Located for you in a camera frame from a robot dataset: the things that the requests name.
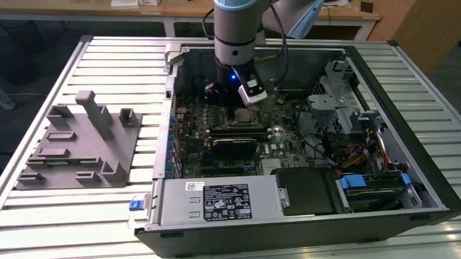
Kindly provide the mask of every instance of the barcode sticker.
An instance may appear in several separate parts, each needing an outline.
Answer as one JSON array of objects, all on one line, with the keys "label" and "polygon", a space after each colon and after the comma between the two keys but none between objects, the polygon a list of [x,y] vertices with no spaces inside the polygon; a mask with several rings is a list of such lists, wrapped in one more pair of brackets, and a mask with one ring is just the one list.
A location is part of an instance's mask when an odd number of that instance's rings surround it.
[{"label": "barcode sticker", "polygon": [[204,182],[186,182],[186,190],[203,190]]}]

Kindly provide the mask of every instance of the floor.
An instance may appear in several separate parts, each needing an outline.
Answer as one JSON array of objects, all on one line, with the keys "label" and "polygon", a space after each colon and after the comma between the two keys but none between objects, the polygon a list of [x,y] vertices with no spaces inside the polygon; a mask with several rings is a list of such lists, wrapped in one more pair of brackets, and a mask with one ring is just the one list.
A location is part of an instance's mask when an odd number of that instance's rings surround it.
[{"label": "floor", "polygon": [[[40,77],[35,82],[20,86],[11,85],[0,77],[1,89],[8,94],[47,94],[49,92],[81,35],[164,36],[160,23],[72,22],[68,31],[63,29],[59,22],[40,21],[36,22],[36,25],[48,45],[45,51],[32,55]],[[176,35],[178,37],[203,37],[200,24],[176,24]],[[456,47],[430,80],[461,112],[461,47]],[[16,109],[12,111],[0,110],[0,172],[9,160],[7,154],[15,152],[40,109],[44,96],[20,95],[12,96],[12,99],[16,102]]]}]

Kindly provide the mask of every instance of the motherboard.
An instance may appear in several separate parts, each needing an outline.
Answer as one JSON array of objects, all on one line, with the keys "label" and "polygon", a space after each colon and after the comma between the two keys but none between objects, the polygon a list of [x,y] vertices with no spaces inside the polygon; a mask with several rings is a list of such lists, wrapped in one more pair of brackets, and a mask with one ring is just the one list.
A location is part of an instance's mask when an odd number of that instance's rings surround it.
[{"label": "motherboard", "polygon": [[263,175],[271,168],[309,166],[294,124],[301,103],[286,94],[271,93],[257,106],[234,111],[199,98],[178,104],[183,178]]}]

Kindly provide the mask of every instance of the desk leg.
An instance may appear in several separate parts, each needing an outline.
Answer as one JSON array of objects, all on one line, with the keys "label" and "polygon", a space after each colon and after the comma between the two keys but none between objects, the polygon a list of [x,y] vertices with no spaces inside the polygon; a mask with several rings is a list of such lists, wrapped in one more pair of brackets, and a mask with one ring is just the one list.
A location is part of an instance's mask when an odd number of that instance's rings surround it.
[{"label": "desk leg", "polygon": [[175,37],[176,33],[174,31],[174,23],[176,19],[174,17],[163,17],[163,27],[164,27],[164,34],[167,37]]},{"label": "desk leg", "polygon": [[373,31],[375,21],[363,21],[363,25],[359,28],[354,40],[367,40],[370,33]]}]

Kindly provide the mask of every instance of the white paper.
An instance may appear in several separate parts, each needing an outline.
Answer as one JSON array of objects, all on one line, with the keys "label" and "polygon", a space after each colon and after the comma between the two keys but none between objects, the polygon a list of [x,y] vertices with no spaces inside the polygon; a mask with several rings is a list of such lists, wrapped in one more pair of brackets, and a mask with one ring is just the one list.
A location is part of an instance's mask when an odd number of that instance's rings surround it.
[{"label": "white paper", "polygon": [[112,0],[110,7],[112,9],[136,9],[138,0]]}]

